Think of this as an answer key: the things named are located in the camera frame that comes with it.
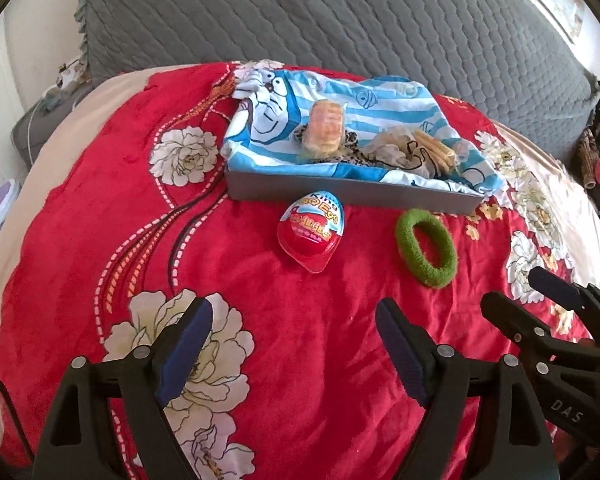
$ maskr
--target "green scrunchie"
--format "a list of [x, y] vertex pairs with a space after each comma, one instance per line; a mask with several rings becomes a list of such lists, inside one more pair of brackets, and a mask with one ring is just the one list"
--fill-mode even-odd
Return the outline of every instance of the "green scrunchie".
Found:
[[[442, 265], [434, 267], [426, 259], [413, 228], [419, 225], [433, 240], [438, 251]], [[424, 285], [432, 288], [447, 286], [458, 270], [458, 254], [451, 234], [429, 211], [411, 209], [400, 215], [395, 225], [395, 239], [407, 267]]]

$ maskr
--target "purple and white round object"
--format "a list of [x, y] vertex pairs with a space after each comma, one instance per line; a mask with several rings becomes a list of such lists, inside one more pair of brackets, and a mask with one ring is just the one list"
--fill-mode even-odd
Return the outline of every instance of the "purple and white round object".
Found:
[[20, 184], [10, 178], [2, 186], [0, 186], [0, 226], [7, 218], [7, 213], [11, 204], [15, 202], [20, 193]]

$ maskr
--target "gray box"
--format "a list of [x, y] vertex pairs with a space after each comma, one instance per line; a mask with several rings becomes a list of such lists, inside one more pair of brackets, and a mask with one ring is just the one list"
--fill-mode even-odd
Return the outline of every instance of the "gray box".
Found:
[[224, 171], [233, 200], [293, 202], [314, 191], [329, 191], [343, 204], [391, 209], [426, 209], [432, 212], [469, 215], [484, 199], [453, 191], [400, 186], [349, 178], [273, 175]]

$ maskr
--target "beige sheet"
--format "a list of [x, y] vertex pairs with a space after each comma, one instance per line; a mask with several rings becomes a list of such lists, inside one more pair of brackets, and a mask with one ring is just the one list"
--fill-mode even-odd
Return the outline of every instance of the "beige sheet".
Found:
[[[58, 126], [40, 152], [0, 232], [0, 304], [4, 287], [20, 259], [25, 232], [42, 209], [49, 191], [62, 184], [80, 154], [120, 105], [142, 91], [152, 74], [175, 68], [178, 67], [149, 69], [110, 79]], [[497, 126], [523, 153], [546, 195], [552, 197], [554, 214], [576, 264], [579, 281], [595, 283], [600, 288], [600, 221], [584, 190], [566, 176], [558, 162], [531, 142], [501, 124]]]

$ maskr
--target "ruffled edge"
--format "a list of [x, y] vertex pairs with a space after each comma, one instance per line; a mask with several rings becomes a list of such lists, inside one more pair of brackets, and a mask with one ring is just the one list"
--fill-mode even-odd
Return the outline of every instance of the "ruffled edge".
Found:
[[80, 62], [88, 67], [89, 65], [89, 42], [87, 37], [87, 0], [78, 0], [78, 8], [74, 13], [74, 19], [80, 25], [78, 33], [82, 35], [82, 41], [80, 42]]

